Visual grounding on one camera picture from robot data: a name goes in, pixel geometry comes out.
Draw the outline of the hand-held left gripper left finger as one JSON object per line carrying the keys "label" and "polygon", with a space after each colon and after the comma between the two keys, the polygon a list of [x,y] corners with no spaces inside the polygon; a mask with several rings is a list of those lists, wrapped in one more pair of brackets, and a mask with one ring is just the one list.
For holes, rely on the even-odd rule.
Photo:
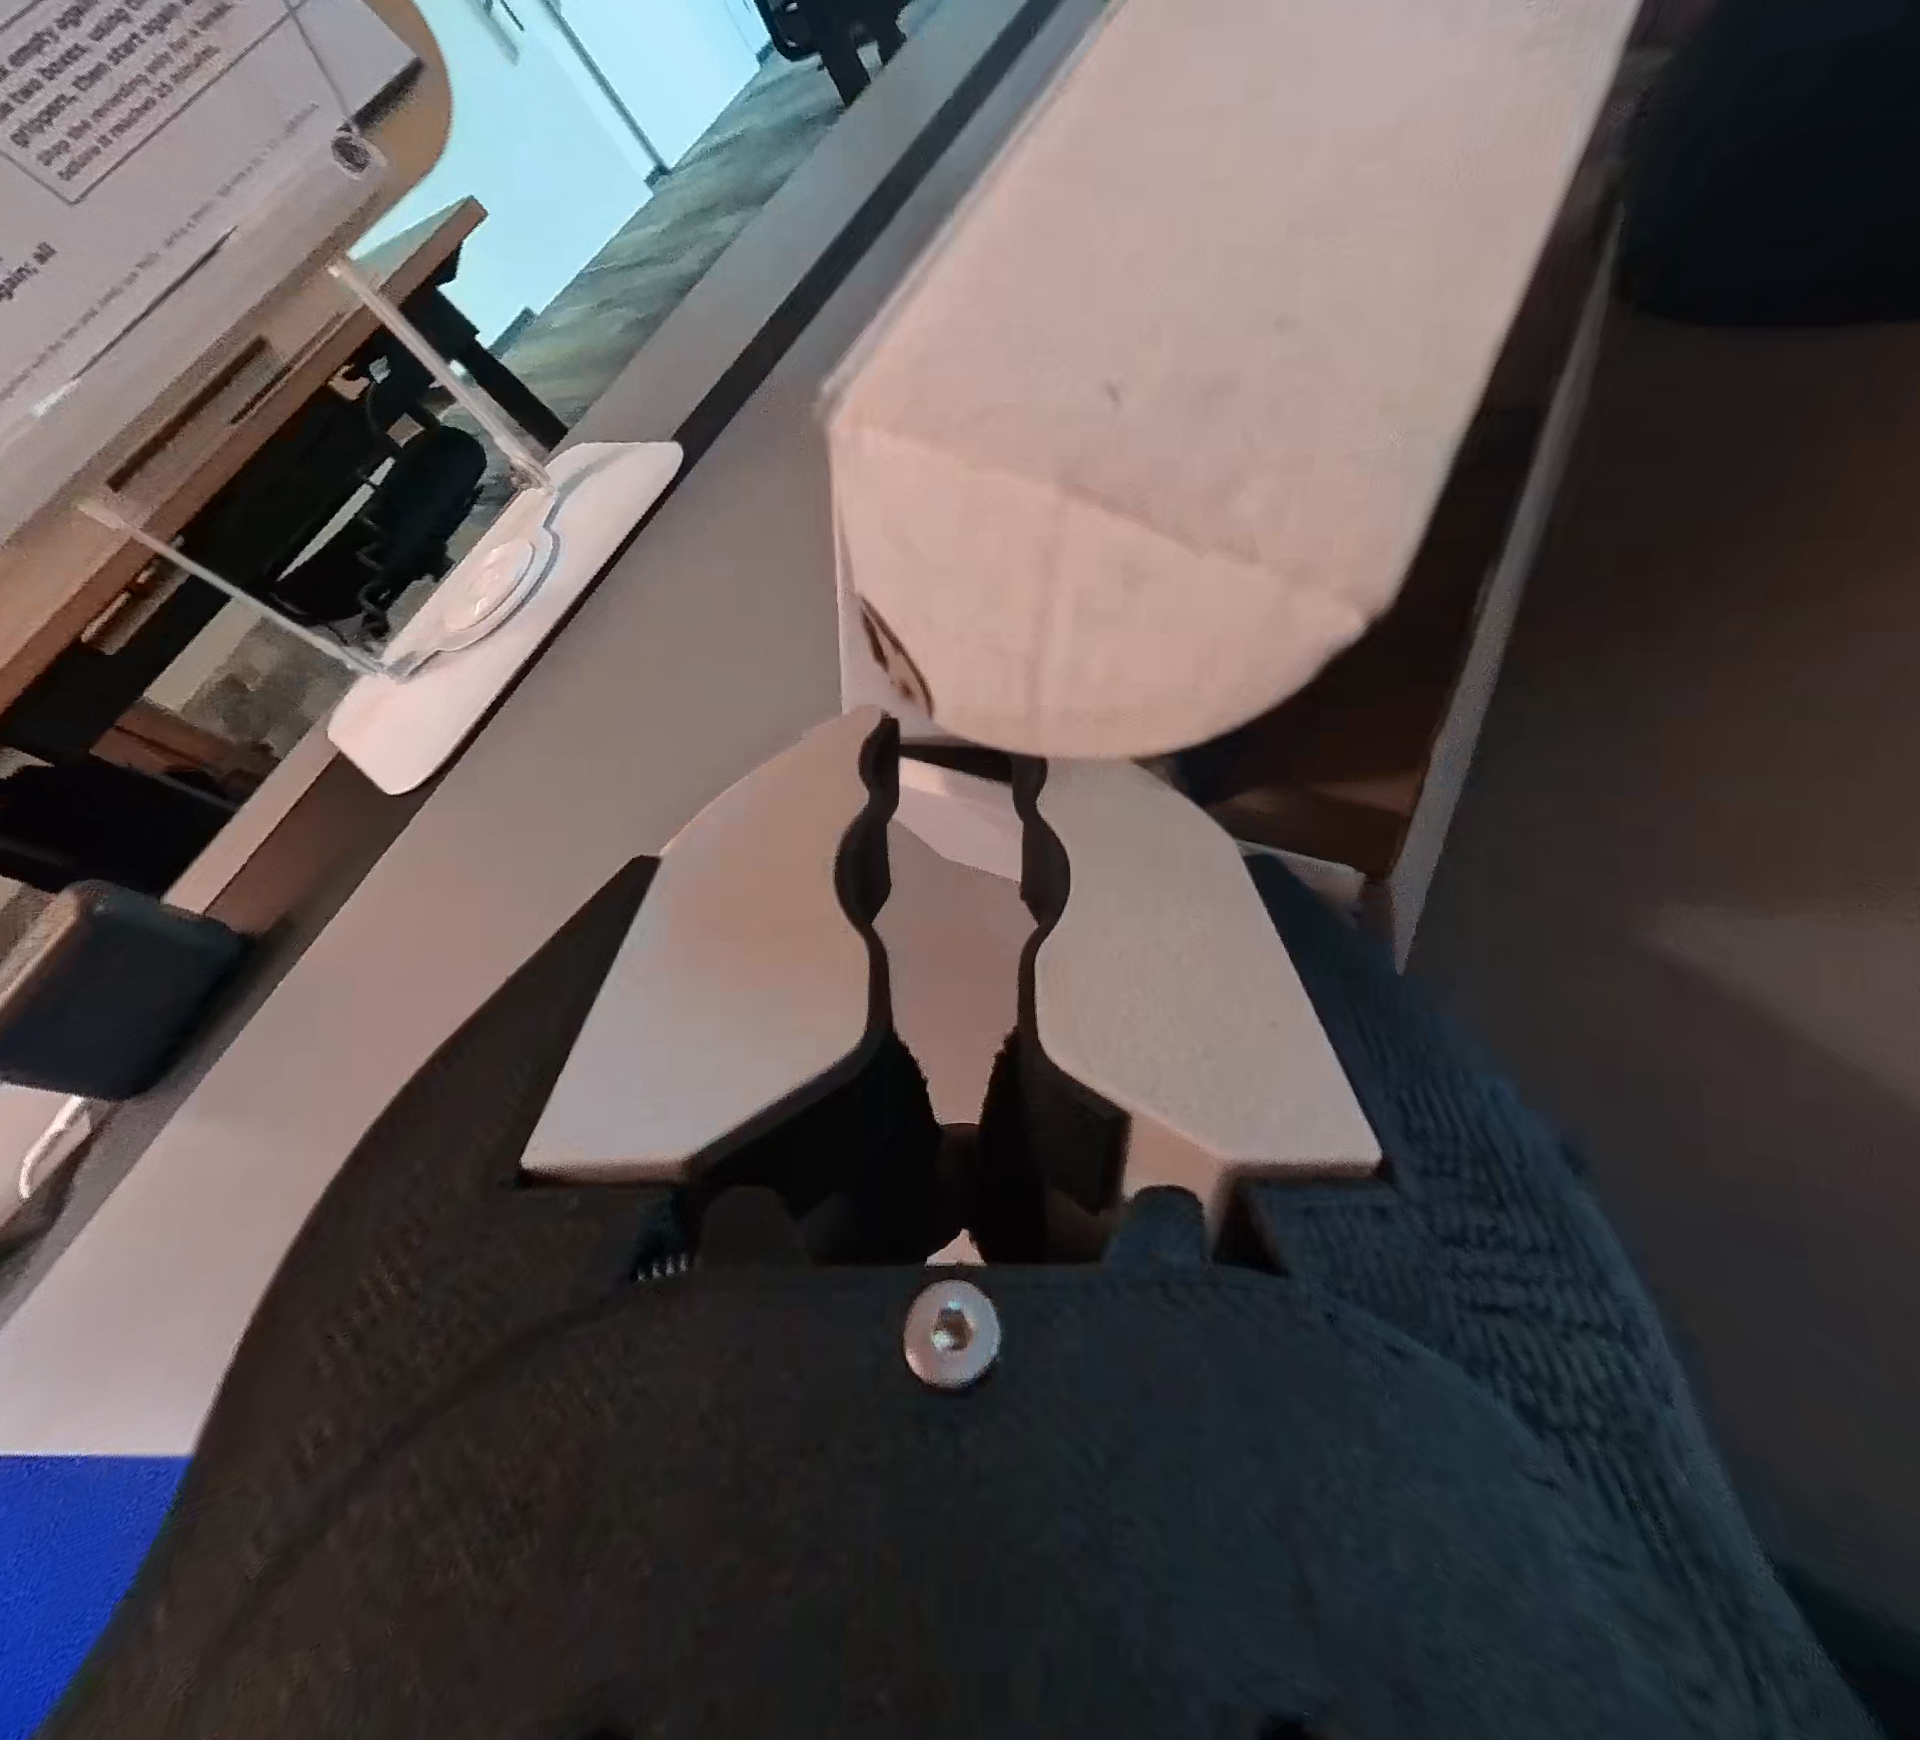
{"label": "hand-held left gripper left finger", "polygon": [[687,1182],[852,1079],[894,1028],[900,724],[860,706],[665,845],[520,1153],[528,1177]]}

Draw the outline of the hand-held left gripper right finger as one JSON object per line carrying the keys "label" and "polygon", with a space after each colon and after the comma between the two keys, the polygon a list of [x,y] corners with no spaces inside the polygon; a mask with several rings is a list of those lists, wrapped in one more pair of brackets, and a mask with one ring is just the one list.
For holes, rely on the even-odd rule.
{"label": "hand-held left gripper right finger", "polygon": [[1020,774],[1020,1081],[1053,1188],[1374,1177],[1378,1139],[1237,842],[1156,774]]}

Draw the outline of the white cardboard mailer box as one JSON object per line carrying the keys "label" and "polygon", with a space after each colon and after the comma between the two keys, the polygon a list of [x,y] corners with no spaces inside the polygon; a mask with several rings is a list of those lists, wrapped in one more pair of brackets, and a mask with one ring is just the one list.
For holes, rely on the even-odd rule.
{"label": "white cardboard mailer box", "polygon": [[1643,0],[1106,0],[821,396],[839,697],[1165,758],[1403,593]]}

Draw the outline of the light wooden office desk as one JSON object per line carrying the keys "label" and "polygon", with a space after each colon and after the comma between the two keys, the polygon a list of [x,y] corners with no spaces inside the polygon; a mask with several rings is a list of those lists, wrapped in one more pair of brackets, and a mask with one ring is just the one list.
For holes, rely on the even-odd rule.
{"label": "light wooden office desk", "polygon": [[266,325],[156,430],[90,462],[79,485],[1,546],[1,706],[83,642],[142,572],[144,549],[86,514],[119,498],[135,525],[174,536],[378,335],[380,323],[322,272],[268,309]]}

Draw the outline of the document stand with white base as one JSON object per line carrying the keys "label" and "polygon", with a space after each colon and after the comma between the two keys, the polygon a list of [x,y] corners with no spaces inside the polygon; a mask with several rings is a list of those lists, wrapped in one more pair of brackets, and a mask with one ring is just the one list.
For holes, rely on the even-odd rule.
{"label": "document stand with white base", "polygon": [[589,442],[583,456],[541,456],[525,430],[454,372],[426,337],[348,260],[348,251],[438,160],[450,119],[445,58],[411,0],[364,0],[416,54],[415,66],[348,119],[329,160],[281,186],[276,203],[227,233],[171,285],[132,333],[29,414],[4,423],[4,536],[79,485],[90,462],[156,430],[193,382],[239,354],[268,309],[327,272],[443,385],[497,442],[516,488],[504,510],[378,653],[344,647],[275,613],[260,598],[135,525],[119,498],[83,510],[187,574],[356,671],[327,724],[329,739],[390,796],[437,778],[544,642],[585,600],[612,557],[653,513],[681,469],[675,441]]}

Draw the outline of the black block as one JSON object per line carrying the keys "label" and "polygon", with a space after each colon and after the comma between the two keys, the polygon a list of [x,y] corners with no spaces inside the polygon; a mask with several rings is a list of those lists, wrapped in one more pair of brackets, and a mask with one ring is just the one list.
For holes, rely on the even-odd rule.
{"label": "black block", "polygon": [[250,951],[250,935],[144,891],[61,887],[4,958],[4,1085],[108,1105],[142,1096]]}

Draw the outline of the black quilted mat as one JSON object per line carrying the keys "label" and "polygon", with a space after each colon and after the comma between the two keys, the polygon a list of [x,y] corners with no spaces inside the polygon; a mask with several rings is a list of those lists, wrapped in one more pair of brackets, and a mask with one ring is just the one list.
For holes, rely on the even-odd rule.
{"label": "black quilted mat", "polygon": [[1619,290],[1711,329],[1918,312],[1918,0],[1716,0],[1625,188]]}

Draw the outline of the printed instruction sheet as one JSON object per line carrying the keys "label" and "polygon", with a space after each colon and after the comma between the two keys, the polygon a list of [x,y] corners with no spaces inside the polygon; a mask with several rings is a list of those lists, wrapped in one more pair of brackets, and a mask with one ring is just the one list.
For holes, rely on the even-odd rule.
{"label": "printed instruction sheet", "polygon": [[364,0],[1,0],[4,423],[70,387],[416,54]]}

